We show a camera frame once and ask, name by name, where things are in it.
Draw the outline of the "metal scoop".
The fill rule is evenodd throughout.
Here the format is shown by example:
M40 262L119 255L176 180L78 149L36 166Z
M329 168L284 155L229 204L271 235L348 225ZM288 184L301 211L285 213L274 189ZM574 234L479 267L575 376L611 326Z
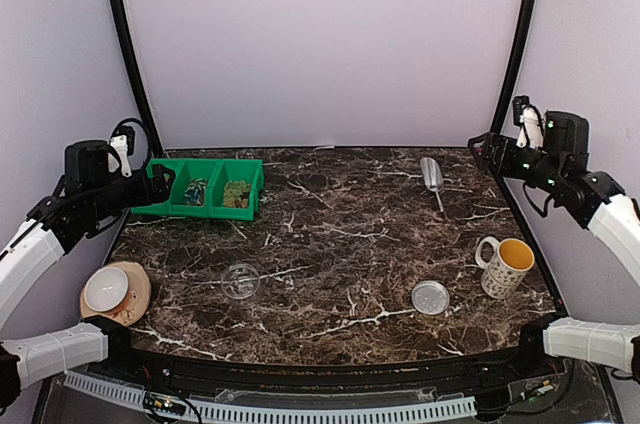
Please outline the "metal scoop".
M420 159L420 166L426 189L436 196L439 211L444 213L444 206L440 196L444 182L439 164L434 158L423 157Z

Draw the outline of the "green three-compartment bin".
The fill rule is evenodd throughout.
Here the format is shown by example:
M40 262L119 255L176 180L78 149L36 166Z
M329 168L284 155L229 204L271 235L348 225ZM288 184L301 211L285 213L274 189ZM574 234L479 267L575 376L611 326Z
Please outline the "green three-compartment bin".
M170 196L134 215L252 221L264 188L263 162L252 159L153 159L175 172Z

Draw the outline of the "clear plastic container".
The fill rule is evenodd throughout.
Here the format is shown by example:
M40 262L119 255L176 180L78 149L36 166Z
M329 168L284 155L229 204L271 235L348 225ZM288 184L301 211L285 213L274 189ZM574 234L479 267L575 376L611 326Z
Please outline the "clear plastic container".
M249 264L234 264L221 275L222 292L230 299L247 301L254 298L261 287L258 271Z

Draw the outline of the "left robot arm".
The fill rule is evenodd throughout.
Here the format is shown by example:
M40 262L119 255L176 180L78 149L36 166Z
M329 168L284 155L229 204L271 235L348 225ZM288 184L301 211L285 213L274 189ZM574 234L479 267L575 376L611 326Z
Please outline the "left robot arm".
M80 141L65 150L65 171L52 195L27 215L1 252L1 319L8 320L32 286L84 238L117 221L129 208L167 201L176 178L162 164L126 169L127 150L102 140ZM92 317L61 331L1 343L1 405L48 377L101 362L120 380L141 371L129 349L130 333L105 317Z

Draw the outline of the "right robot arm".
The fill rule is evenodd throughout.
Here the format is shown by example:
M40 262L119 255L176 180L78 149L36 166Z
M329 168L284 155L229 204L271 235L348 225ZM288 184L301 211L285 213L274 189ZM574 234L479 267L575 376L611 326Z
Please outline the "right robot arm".
M572 113L539 114L525 106L518 137L487 132L469 140L478 168L547 193L547 206L564 208L639 278L639 206L608 173L588 170L589 123ZM639 379L639 327L544 316L520 332L510 368L534 376L549 357L607 366Z

